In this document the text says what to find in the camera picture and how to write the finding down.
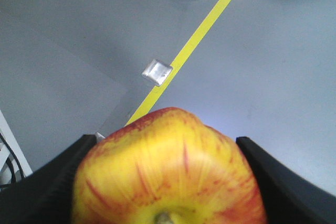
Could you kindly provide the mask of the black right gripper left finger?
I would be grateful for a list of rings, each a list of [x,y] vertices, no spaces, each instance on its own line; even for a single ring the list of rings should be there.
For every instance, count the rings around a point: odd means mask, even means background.
[[[83,135],[33,174],[1,192],[1,223],[70,223],[76,170],[95,135]]]

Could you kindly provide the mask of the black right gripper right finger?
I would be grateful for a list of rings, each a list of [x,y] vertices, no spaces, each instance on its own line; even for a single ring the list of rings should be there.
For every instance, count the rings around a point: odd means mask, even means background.
[[[256,176],[269,223],[335,223],[335,196],[308,182],[253,140],[236,143]]]

